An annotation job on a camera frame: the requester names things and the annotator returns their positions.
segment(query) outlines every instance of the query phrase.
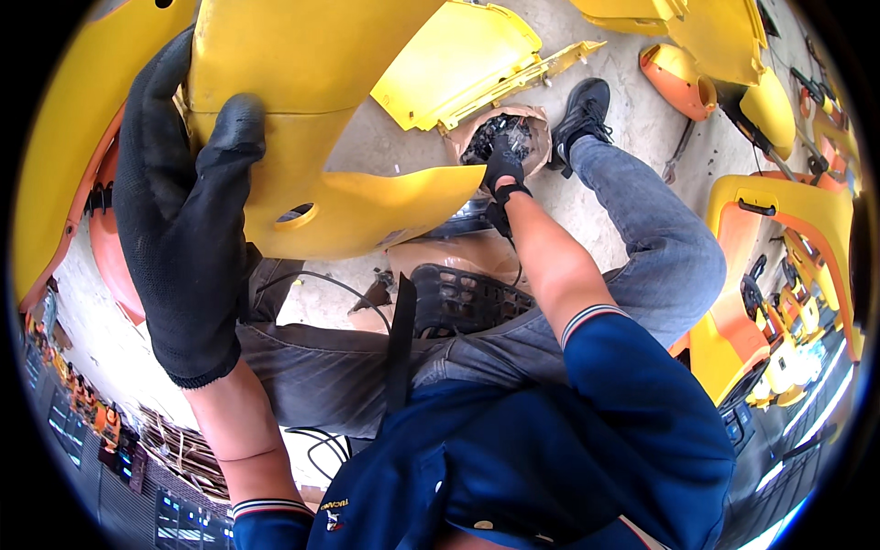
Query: shirt sleeve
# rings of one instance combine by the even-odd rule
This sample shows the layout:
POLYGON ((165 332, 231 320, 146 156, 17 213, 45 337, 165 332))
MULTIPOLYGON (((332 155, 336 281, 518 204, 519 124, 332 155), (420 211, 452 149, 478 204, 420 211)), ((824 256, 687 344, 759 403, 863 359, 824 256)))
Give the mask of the shirt sleeve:
POLYGON ((681 546, 711 546, 722 527, 736 454, 700 383, 648 331, 610 305, 575 316, 562 340, 572 387, 627 443, 626 453, 642 458, 649 480, 642 497, 670 524, 702 526, 682 531, 679 540, 687 544, 681 546), (691 520, 676 519, 681 517, 691 520))
POLYGON ((237 504, 232 518, 238 550, 304 550, 315 515, 301 502, 262 499, 237 504))

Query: forearm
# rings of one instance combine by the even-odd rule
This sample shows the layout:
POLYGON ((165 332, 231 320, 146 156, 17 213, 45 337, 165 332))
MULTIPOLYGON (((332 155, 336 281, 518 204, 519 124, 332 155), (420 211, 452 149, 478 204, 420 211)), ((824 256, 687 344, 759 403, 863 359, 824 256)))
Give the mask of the forearm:
POLYGON ((525 193, 505 207, 517 256, 557 340, 568 322, 594 304, 615 304, 590 253, 525 193))
POLYGON ((243 359, 227 376, 183 394, 223 471, 233 504, 254 498, 303 501, 266 391, 243 359))

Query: gloved hand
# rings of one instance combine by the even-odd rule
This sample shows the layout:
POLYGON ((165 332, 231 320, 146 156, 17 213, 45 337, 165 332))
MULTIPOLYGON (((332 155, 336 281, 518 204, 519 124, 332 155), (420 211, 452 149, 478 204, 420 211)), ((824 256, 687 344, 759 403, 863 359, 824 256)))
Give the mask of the gloved hand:
POLYGON ((504 205, 510 198, 510 194, 520 191, 532 196, 528 187, 523 185, 523 179, 523 164, 519 162, 516 153, 510 148, 510 140, 504 135, 496 136, 492 142, 492 154, 486 163, 486 173, 483 174, 482 185, 488 188, 489 193, 495 199, 495 202, 490 202, 486 208, 486 219, 495 226, 502 237, 512 237, 510 222, 507 219, 507 213, 504 212, 504 205), (496 191, 495 183, 502 176, 512 176, 517 183, 502 186, 496 191))
POLYGON ((189 27, 131 85, 114 183, 122 251, 153 351, 184 388, 226 376, 241 354, 237 302, 249 276, 243 208, 250 167, 266 149, 262 104, 239 94, 193 159, 172 102, 189 71, 192 39, 189 27))

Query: blue polo shirt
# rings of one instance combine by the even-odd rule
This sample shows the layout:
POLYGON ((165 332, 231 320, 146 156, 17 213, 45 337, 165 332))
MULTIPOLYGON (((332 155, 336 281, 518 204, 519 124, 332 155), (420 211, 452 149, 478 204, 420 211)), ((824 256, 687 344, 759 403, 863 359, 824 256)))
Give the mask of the blue polo shirt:
POLYGON ((238 550, 433 547, 442 523, 513 548, 711 548, 736 457, 691 373, 621 310, 563 335, 569 385, 415 390, 317 516, 242 502, 238 550))

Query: striped sleeve cuff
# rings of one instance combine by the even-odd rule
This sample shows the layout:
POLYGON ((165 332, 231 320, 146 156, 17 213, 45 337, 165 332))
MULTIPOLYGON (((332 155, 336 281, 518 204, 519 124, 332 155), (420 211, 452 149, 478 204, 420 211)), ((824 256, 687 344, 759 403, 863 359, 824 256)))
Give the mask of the striped sleeve cuff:
POLYGON ((283 498, 262 498, 239 502, 232 508, 232 519, 236 520, 245 514, 252 512, 288 511, 302 512, 314 517, 314 513, 302 502, 290 501, 283 498))
POLYGON ((613 305, 591 305, 587 309, 575 315, 575 317, 573 317, 565 326, 565 330, 562 331, 562 349, 565 349, 565 345, 568 343, 569 336, 571 336, 575 329, 583 324, 584 321, 586 321, 587 319, 592 319, 593 317, 596 317, 597 315, 602 315, 604 313, 617 313, 619 315, 623 315, 624 317, 629 317, 629 315, 627 315, 623 310, 613 305))

